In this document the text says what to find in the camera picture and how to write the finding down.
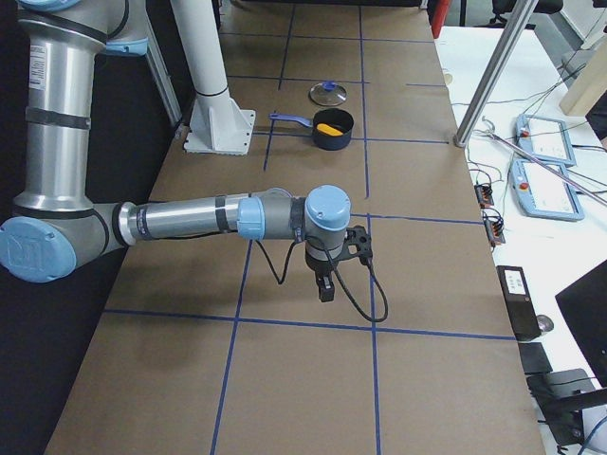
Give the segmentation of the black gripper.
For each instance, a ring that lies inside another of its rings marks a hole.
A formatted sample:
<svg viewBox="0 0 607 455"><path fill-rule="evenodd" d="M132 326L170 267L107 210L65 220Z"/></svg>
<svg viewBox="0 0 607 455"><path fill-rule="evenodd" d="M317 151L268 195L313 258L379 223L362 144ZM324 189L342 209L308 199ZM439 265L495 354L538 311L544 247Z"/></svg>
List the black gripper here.
<svg viewBox="0 0 607 455"><path fill-rule="evenodd" d="M335 285L332 281L333 267L327 260L319 260L306 253L305 263L314 272L318 286L320 302L330 302L335 298Z"/></svg>

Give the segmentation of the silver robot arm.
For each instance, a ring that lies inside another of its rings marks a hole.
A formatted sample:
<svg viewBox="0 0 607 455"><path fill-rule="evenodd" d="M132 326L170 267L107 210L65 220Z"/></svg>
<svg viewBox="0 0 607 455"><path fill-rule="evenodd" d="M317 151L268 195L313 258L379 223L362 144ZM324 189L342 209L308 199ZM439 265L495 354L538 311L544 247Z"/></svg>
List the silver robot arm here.
<svg viewBox="0 0 607 455"><path fill-rule="evenodd" d="M29 38L13 1L1 4L1 217L25 186ZM143 57L100 55L95 62L86 193L97 203L148 199L173 137L153 72ZM124 258L113 252L49 284L1 272L1 306L50 308L105 301Z"/></svg>

